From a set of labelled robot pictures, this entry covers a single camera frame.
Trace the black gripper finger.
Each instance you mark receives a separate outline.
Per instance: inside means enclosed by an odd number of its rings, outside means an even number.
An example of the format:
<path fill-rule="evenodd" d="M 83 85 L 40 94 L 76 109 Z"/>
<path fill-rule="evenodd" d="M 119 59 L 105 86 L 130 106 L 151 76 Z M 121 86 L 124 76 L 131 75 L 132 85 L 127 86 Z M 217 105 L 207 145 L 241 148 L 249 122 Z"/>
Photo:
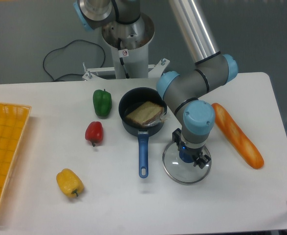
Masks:
<path fill-rule="evenodd" d="M 200 169 L 203 169 L 205 166 L 209 165 L 211 162 L 211 157 L 202 152 L 200 154 L 193 156 L 194 166 L 198 166 Z"/>

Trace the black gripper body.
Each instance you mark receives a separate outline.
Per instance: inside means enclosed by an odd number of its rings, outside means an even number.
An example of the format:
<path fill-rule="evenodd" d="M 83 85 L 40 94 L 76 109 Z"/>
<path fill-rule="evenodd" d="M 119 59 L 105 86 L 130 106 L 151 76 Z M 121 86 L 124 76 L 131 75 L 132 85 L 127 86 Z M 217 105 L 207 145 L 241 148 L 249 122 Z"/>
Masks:
<path fill-rule="evenodd" d="M 206 142 L 192 143 L 187 141 L 179 128 L 172 133 L 172 141 L 176 144 L 181 159 L 200 158 Z"/>

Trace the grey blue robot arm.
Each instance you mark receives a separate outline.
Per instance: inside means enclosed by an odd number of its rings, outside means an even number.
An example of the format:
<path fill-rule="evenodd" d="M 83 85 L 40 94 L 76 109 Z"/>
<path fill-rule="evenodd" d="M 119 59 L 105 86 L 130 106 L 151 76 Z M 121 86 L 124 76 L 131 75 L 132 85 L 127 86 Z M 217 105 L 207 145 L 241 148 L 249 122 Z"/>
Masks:
<path fill-rule="evenodd" d="M 184 76 L 175 71 L 161 74 L 156 89 L 181 124 L 181 132 L 173 135 L 180 158 L 203 167 L 210 162 L 202 150 L 215 113 L 200 97 L 234 79 L 238 66 L 232 56 L 221 54 L 197 1 L 172 0 L 169 4 L 196 67 Z M 73 6 L 86 30 L 102 29 L 117 79 L 151 75 L 148 45 L 155 28 L 141 12 L 140 1 L 77 0 Z"/>

